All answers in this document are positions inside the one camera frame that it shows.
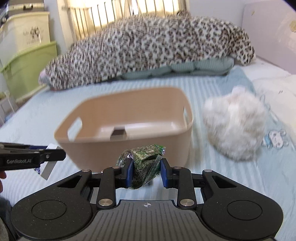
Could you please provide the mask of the person's left hand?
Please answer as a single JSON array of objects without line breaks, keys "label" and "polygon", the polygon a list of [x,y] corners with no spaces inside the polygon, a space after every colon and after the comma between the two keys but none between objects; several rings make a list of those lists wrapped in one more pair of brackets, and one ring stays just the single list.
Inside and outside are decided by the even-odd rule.
[{"label": "person's left hand", "polygon": [[6,177],[7,177],[6,172],[1,171],[0,172],[0,193],[3,192],[3,189],[4,189],[4,187],[3,187],[3,180],[5,180]]}]

